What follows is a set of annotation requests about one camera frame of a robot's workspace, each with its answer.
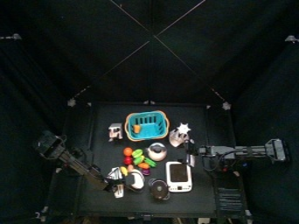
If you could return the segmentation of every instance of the toy pot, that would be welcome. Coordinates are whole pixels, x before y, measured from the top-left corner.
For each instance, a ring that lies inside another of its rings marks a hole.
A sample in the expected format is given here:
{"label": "toy pot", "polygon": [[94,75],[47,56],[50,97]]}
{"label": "toy pot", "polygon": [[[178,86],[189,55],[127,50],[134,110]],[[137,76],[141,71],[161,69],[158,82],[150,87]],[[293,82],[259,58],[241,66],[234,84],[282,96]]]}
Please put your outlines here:
{"label": "toy pot", "polygon": [[147,148],[149,157],[154,161],[162,161],[167,155],[167,149],[162,143],[153,143]]}
{"label": "toy pot", "polygon": [[167,183],[159,178],[151,178],[149,180],[150,192],[158,200],[170,199],[170,191]]}

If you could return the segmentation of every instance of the black enclosure wall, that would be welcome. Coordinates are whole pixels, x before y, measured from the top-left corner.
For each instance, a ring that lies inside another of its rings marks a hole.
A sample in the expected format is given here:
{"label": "black enclosure wall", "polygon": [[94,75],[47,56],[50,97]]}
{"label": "black enclosure wall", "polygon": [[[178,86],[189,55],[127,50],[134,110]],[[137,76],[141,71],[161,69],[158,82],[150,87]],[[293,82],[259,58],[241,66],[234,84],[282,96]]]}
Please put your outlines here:
{"label": "black enclosure wall", "polygon": [[0,220],[47,200],[53,165],[34,152],[63,132],[67,102],[233,105],[238,145],[284,138],[290,164],[254,162],[250,209],[266,223],[299,221],[299,5],[286,1],[2,1]]}

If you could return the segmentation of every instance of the plastic basket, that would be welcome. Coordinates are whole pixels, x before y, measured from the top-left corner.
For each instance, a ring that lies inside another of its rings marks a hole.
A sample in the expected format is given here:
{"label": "plastic basket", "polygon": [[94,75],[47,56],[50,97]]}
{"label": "plastic basket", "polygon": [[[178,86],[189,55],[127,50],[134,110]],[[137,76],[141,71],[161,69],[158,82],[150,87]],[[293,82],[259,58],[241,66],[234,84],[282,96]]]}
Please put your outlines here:
{"label": "plastic basket", "polygon": [[163,138],[169,134],[170,122],[163,111],[133,113],[126,118],[126,133],[131,141]]}

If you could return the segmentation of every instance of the ceiling wire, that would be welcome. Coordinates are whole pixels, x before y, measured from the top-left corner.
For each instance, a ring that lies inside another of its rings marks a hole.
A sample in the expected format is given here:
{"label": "ceiling wire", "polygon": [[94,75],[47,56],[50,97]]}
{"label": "ceiling wire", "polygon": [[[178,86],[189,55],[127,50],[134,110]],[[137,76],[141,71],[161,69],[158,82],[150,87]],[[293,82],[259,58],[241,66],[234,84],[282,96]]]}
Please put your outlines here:
{"label": "ceiling wire", "polygon": [[[117,2],[114,0],[109,0],[129,16],[130,18],[145,28],[145,30],[147,32],[149,29],[143,26],[143,24],[135,19],[135,17],[117,4]],[[183,18],[186,18],[186,16],[195,11],[195,9],[198,9],[198,7],[206,2],[206,0],[202,0],[157,35],[154,35],[154,38],[158,40],[158,42],[166,47],[166,49],[173,53],[173,55],[175,56],[175,58],[185,64],[185,66],[189,68],[189,70],[193,72],[193,74],[197,75],[197,77],[199,77],[199,74],[194,71],[194,69],[189,66],[189,64],[183,61],[183,59],[178,56],[178,54],[175,54],[175,52],[173,51],[173,49],[167,46],[167,44],[158,38],[159,35],[162,35]],[[101,76],[106,76],[121,64],[123,64],[123,62],[126,60],[129,60],[135,53],[150,43],[150,41],[147,41],[142,46],[139,46],[133,53],[129,54],[129,56],[126,56],[126,58],[123,60],[121,60],[119,63],[117,63],[117,65],[106,71],[106,73]],[[221,93],[214,89],[214,87],[202,79],[199,78],[202,83],[210,88],[210,90],[213,91],[213,93],[223,100],[226,101],[226,99],[222,97]],[[89,85],[85,89],[82,89],[79,91],[78,94],[75,94],[75,96],[71,99],[77,99],[89,89],[91,88],[91,85]]]}
{"label": "ceiling wire", "polygon": [[205,2],[202,0],[155,36],[159,37]]}

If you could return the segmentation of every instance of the white tablet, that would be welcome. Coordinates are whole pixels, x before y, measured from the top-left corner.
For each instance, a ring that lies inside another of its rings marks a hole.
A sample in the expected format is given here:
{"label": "white tablet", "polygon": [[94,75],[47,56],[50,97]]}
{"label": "white tablet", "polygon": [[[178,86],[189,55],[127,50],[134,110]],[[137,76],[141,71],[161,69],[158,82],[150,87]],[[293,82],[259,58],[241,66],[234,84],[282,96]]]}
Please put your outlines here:
{"label": "white tablet", "polygon": [[181,162],[166,163],[166,179],[170,192],[186,193],[193,189],[193,170]]}

